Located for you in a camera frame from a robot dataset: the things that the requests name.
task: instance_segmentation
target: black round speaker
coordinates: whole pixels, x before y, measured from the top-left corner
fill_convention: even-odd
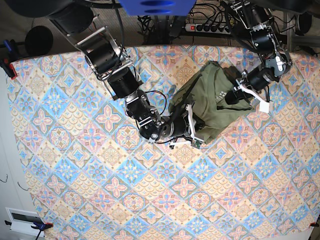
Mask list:
[[[54,43],[54,37],[49,28],[35,26],[26,35],[24,46],[30,57],[42,56],[49,53]]]

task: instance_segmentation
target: patterned tablecloth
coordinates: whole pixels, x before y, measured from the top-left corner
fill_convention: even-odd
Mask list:
[[[128,48],[143,89],[171,96],[207,61],[251,71],[241,48]],[[291,54],[273,111],[239,118],[198,150],[139,138],[81,53],[25,59],[7,80],[17,148],[49,239],[255,240],[305,231],[320,214],[320,65]],[[150,102],[163,109],[161,95]]]

